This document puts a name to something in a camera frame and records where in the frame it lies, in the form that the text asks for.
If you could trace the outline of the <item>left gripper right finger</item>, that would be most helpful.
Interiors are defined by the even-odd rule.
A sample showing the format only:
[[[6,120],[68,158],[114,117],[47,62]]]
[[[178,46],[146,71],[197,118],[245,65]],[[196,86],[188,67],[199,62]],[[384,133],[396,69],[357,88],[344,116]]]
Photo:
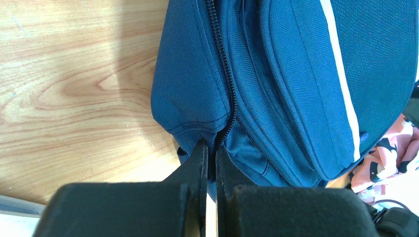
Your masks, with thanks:
[[[216,152],[217,228],[219,237],[250,237],[254,182],[231,160],[225,146]]]

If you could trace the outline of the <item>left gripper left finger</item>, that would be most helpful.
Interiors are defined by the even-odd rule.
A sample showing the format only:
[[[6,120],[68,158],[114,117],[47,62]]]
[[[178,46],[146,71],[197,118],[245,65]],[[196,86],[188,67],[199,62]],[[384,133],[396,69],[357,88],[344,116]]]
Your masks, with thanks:
[[[164,183],[178,184],[186,190],[181,198],[185,203],[181,214],[184,237],[206,235],[208,156],[208,146],[205,140],[198,141],[190,157],[163,180]]]

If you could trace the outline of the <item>navy blue backpack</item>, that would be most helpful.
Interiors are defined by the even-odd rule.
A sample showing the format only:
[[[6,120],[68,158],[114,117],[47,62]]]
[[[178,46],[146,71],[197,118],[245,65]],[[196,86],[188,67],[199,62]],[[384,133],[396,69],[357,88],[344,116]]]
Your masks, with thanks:
[[[171,0],[151,92],[180,146],[260,186],[325,187],[376,145],[418,83],[416,0]]]

